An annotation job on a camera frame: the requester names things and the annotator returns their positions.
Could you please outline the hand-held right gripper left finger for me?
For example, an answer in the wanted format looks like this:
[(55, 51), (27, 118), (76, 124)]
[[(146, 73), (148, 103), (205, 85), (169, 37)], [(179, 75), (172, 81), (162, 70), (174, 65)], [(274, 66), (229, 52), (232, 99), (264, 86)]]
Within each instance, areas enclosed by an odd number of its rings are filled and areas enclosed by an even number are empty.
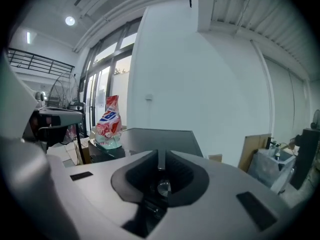
[(156, 151), (106, 162), (66, 168), (61, 159), (53, 158), (53, 186), (61, 211), (55, 224), (58, 240), (139, 240), (132, 233), (137, 227), (134, 219), (139, 213), (136, 201), (124, 201), (112, 186), (114, 172), (127, 165), (138, 165), (147, 159), (158, 160)]

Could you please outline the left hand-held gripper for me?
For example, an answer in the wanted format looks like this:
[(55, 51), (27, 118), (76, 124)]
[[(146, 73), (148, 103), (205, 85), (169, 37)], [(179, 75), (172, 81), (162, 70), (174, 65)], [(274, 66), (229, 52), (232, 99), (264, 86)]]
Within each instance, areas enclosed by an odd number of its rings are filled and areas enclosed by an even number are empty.
[(79, 111), (56, 107), (36, 108), (25, 127), (23, 139), (40, 146), (45, 152), (49, 147), (64, 141), (68, 126), (82, 121)]

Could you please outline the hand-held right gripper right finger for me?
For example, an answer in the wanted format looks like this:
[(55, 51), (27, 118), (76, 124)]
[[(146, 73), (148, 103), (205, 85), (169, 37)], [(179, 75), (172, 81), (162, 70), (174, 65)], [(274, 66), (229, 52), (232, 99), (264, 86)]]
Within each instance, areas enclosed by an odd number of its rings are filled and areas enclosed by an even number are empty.
[[(169, 208), (150, 233), (151, 240), (272, 240), (287, 226), (292, 209), (265, 185), (237, 167), (192, 154), (175, 155), (206, 170), (209, 185), (193, 204)], [(238, 194), (252, 193), (275, 217), (276, 222), (261, 231)]]

